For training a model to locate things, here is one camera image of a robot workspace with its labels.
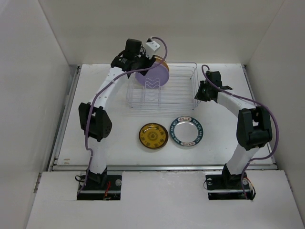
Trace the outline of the white wire dish rack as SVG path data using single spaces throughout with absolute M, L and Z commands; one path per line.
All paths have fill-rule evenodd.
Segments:
M 198 68 L 194 62 L 170 62 L 169 80 L 158 89 L 138 83 L 135 74 L 129 79 L 126 100 L 134 109 L 192 110 L 199 101 L 194 97 L 199 88 Z

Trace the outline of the white blue rimmed plate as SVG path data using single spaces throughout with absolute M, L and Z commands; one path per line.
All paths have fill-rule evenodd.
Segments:
M 180 116 L 172 121 L 169 134 L 176 144 L 183 147 L 193 147 L 203 139 L 204 129 L 197 119 L 190 116 Z

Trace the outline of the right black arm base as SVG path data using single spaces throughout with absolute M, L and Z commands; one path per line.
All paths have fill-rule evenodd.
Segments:
M 205 184 L 209 200 L 254 200 L 256 191 L 241 175 L 227 176 L 221 173 L 206 173 Z

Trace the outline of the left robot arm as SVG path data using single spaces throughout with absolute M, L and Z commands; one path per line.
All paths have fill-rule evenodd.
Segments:
M 87 103 L 80 103 L 80 126 L 85 135 L 85 149 L 90 153 L 85 177 L 79 181 L 80 189 L 84 189 L 88 181 L 96 189 L 105 187 L 107 178 L 103 173 L 107 170 L 106 161 L 101 153 L 95 153 L 89 146 L 89 138 L 100 142 L 110 134 L 112 122 L 107 114 L 107 108 L 131 74 L 140 73 L 145 76 L 158 66 L 155 54 L 160 45 L 156 39 L 157 37 L 150 37 L 146 42 L 128 39 L 124 50 L 112 60 L 109 72 L 95 96 Z

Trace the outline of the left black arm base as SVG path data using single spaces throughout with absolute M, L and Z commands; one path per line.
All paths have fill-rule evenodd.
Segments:
M 121 200 L 122 175 L 107 175 L 101 184 L 87 179 L 81 191 L 85 175 L 77 175 L 75 180 L 79 182 L 77 200 Z

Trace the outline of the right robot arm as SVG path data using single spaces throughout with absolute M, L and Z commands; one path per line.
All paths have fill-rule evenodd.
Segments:
M 237 117 L 238 145 L 221 175 L 222 185 L 230 189 L 243 182 L 245 170 L 255 160 L 257 151 L 272 140 L 272 116 L 264 105 L 231 92 L 230 86 L 223 85 L 219 71 L 207 70 L 203 75 L 205 80 L 200 81 L 195 99 L 214 101 Z

